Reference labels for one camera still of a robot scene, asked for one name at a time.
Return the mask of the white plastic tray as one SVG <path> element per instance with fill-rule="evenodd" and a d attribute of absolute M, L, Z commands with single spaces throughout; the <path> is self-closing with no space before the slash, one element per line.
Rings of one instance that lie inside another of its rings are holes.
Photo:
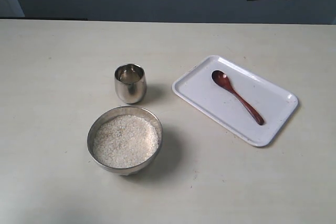
<path fill-rule="evenodd" d="M 258 125 L 242 103 L 217 85 L 212 73 L 228 75 L 233 88 L 264 119 Z M 299 100 L 291 92 L 221 56 L 211 55 L 172 85 L 173 92 L 246 143 L 264 147 L 272 142 L 296 110 Z"/>

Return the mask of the small steel cup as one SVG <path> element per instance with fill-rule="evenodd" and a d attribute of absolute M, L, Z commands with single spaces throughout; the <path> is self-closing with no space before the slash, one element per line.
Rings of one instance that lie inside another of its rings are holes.
<path fill-rule="evenodd" d="M 116 68 L 114 86 L 118 98 L 126 104 L 135 104 L 143 100 L 147 92 L 144 69 L 134 63 Z"/>

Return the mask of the brown wooden spoon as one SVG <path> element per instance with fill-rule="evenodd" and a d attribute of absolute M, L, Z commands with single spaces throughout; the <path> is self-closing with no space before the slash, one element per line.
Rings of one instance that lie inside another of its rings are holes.
<path fill-rule="evenodd" d="M 224 72 L 220 70 L 213 71 L 212 79 L 218 86 L 234 95 L 249 112 L 249 114 L 254 118 L 258 125 L 264 125 L 265 120 L 263 119 L 263 117 L 254 107 L 252 107 L 244 98 L 242 98 L 239 93 L 237 93 L 237 91 L 232 86 L 229 77 Z"/>

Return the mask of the steel bowl of rice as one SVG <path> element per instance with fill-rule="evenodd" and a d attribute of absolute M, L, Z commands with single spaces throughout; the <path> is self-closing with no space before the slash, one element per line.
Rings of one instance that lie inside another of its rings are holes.
<path fill-rule="evenodd" d="M 156 115 L 138 106 L 120 106 L 101 115 L 91 126 L 87 147 L 103 169 L 129 176 L 149 166 L 163 144 L 163 127 Z"/>

